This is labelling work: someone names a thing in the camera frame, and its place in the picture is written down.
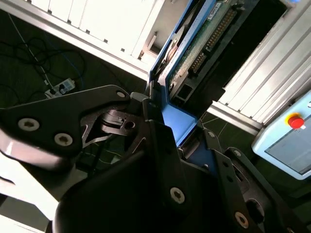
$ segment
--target red button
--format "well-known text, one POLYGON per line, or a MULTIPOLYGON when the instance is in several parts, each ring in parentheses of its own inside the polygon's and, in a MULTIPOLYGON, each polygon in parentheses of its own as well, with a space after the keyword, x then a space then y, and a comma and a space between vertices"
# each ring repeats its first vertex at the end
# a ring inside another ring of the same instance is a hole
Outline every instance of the red button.
POLYGON ((303 126, 304 123, 305 121, 300 116, 292 116, 288 119, 288 124, 295 130, 303 126))

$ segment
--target dark floor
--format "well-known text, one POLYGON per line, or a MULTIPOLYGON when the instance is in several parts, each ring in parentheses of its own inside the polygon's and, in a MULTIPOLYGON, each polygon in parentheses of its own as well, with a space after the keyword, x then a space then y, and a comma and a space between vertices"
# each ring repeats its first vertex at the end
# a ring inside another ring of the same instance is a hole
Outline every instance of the dark floor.
MULTIPOLYGON (((66 56, 80 72, 83 72, 83 63, 80 57, 77 56, 76 52, 81 54, 86 62, 83 75, 84 85, 82 85, 75 69, 62 55, 57 55, 50 59, 52 65, 51 72, 63 77, 63 79, 76 79, 75 81, 79 89, 82 89, 82 86, 84 86, 84 89, 90 89, 98 86, 115 84, 123 87, 128 92, 143 92, 145 90, 145 81, 52 35, 45 35, 45 33, 40 29, 23 22, 18 18, 12 18, 25 41, 36 38, 33 40, 33 43, 42 48, 42 41, 37 39, 40 38, 46 43, 47 49, 52 50, 54 49, 53 47, 55 47, 59 50, 70 50, 70 52, 65 53, 66 56)), ((16 46, 21 43, 21 39, 13 27, 7 13, 0 11, 0 19, 0 30, 2 32, 0 35, 0 41, 6 42, 12 46, 16 46)), ((0 44, 1 108, 16 105, 18 102, 25 103, 44 99, 45 97, 40 92, 44 92, 48 89, 42 81, 42 75, 39 75, 32 65, 25 64, 15 58, 5 56, 13 54, 12 49, 12 47, 0 44)), ((53 85, 56 85, 62 81, 62 79, 56 78, 49 74, 48 77, 53 85)), ((221 119, 216 118, 213 115, 206 115, 203 122, 206 122, 206 128, 218 135, 222 148, 237 147, 243 151, 251 161, 256 163, 257 169, 272 184, 277 192, 282 195, 288 204, 295 209, 300 218, 302 218, 305 222, 311 220, 311 198, 310 195, 303 195, 304 193, 311 191, 310 181, 298 181, 270 163, 259 159, 251 149, 251 143, 254 140, 254 136, 226 123, 221 119)), ((115 154, 111 152, 116 152, 117 154, 122 155, 122 141, 123 138, 119 137, 110 143, 109 147, 106 148, 110 152, 107 150, 104 151, 98 168, 106 166, 105 162, 111 162, 113 157, 115 157, 115 154)), ((82 158, 82 162, 90 165, 97 148, 98 147, 96 145, 88 147, 82 158)))

